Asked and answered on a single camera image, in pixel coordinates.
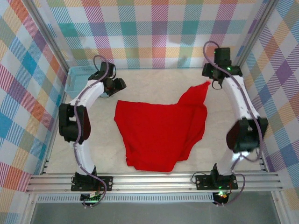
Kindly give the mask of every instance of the gray floor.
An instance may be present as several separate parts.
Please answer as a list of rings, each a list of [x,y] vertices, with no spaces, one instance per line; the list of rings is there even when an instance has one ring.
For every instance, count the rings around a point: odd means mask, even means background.
[[[279,224],[271,193],[244,192],[227,207],[212,203],[74,203],[36,205],[31,224]]]

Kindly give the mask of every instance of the crumpled fabric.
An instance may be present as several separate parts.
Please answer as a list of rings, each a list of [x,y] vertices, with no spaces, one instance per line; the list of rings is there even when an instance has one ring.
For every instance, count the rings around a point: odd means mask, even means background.
[[[205,131],[204,101],[209,85],[190,87],[172,105],[119,100],[114,120],[123,137],[127,165],[170,172],[177,161],[187,160]]]

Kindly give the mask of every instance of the blue tray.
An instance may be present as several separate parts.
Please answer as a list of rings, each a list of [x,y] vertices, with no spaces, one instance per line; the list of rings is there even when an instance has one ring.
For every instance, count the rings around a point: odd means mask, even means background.
[[[96,71],[93,65],[71,67],[65,85],[65,92],[74,99],[86,86],[88,78]]]

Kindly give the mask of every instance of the plaid wall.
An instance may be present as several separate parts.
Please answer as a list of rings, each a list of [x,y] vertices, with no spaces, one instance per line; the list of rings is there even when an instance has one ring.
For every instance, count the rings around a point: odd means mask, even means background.
[[[251,23],[245,24],[253,7],[259,7],[262,1],[35,0],[35,3],[70,65],[89,65],[95,54],[102,54],[118,68],[138,69],[202,67],[204,43],[214,40],[234,49],[241,33],[250,28]],[[213,56],[213,51],[214,47],[209,47],[208,55]]]
[[[17,223],[38,174],[66,75],[21,0],[0,6],[0,223]]]
[[[299,220],[299,0],[280,0],[243,72],[255,108],[269,119],[265,155]]]

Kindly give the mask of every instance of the white table surface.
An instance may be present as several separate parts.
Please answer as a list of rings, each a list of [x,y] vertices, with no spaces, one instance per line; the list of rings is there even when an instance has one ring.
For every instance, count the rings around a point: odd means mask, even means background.
[[[140,172],[126,164],[126,150],[114,121],[118,99],[174,104],[190,86],[208,80],[201,76],[201,69],[118,70],[117,77],[124,79],[126,89],[110,98],[98,98],[88,112],[92,127],[90,150],[98,173]],[[194,145],[188,160],[177,162],[173,172],[209,171],[227,149],[226,134],[235,119],[224,90],[217,91],[210,86],[205,105],[208,116],[203,139]],[[74,173],[76,170],[73,150],[57,133],[47,173]],[[260,170],[260,166],[258,162],[242,161],[236,170]]]

